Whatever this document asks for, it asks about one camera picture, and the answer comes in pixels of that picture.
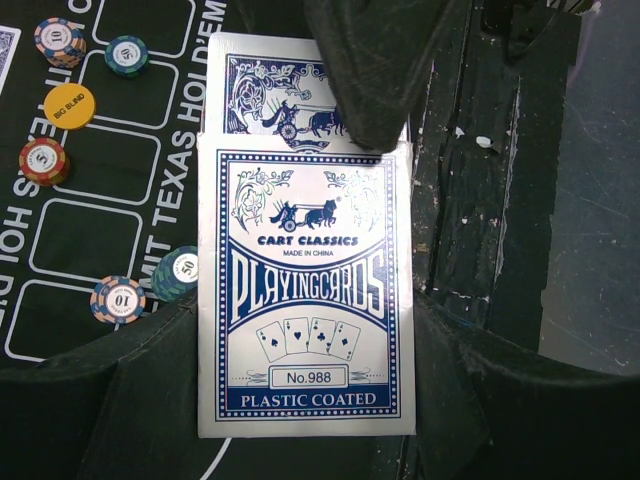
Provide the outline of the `orange chips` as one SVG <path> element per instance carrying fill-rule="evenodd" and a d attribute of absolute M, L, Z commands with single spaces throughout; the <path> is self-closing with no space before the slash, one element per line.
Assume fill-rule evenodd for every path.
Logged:
<path fill-rule="evenodd" d="M 24 176 L 41 186 L 54 186 L 64 181 L 71 170 L 69 157 L 54 139 L 39 137 L 24 145 L 19 154 Z"/>

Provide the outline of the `pink blue chips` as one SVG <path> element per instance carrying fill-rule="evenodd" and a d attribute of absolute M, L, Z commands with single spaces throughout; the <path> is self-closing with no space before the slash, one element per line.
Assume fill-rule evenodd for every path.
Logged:
<path fill-rule="evenodd" d="M 64 18 L 43 20 L 34 31 L 34 44 L 57 68 L 74 68 L 86 55 L 86 41 L 81 30 Z"/>
<path fill-rule="evenodd" d="M 90 311 L 100 322 L 125 325 L 142 315 L 146 297 L 136 281 L 120 275 L 111 275 L 95 285 L 89 304 Z"/>

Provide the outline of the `blue playing card box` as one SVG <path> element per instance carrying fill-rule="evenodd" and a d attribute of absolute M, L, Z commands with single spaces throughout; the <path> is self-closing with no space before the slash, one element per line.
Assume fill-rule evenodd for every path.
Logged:
<path fill-rule="evenodd" d="M 413 149 L 350 138 L 311 40 L 215 33 L 198 141 L 198 432 L 411 435 Z"/>

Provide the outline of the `green chips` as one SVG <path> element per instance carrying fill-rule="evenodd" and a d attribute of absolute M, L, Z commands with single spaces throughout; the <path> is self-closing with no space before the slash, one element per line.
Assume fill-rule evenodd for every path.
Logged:
<path fill-rule="evenodd" d="M 133 35 L 122 35 L 109 42 L 104 59 L 107 67 L 116 75 L 133 78 L 141 75 L 149 64 L 146 44 Z"/>
<path fill-rule="evenodd" d="M 197 287 L 198 250 L 181 246 L 165 255 L 151 277 L 154 294 L 164 302 L 172 302 Z"/>

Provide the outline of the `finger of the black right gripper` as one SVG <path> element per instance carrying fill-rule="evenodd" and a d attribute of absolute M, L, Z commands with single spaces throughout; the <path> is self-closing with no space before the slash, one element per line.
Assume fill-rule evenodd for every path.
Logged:
<path fill-rule="evenodd" d="M 341 118 L 352 140 L 396 148 L 426 84 L 426 65 L 452 1 L 305 1 Z"/>

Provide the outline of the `yellow big blind button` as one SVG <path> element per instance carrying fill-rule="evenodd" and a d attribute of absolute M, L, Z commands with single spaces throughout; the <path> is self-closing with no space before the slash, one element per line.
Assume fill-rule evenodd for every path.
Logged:
<path fill-rule="evenodd" d="M 64 83 L 50 90 L 44 99 L 46 118 L 57 128 L 77 130 L 86 126 L 96 112 L 92 92 L 78 83 Z"/>

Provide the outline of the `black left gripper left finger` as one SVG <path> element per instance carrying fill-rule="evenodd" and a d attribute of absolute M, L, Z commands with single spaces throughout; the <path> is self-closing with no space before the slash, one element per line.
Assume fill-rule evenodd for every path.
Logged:
<path fill-rule="evenodd" d="M 1 372 L 4 479 L 197 479 L 197 298 Z"/>

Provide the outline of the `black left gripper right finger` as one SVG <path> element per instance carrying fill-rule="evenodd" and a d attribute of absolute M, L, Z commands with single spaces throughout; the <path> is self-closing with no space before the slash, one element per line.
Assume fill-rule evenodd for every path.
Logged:
<path fill-rule="evenodd" d="M 414 295 L 427 479 L 636 479 L 639 379 L 540 356 Z"/>

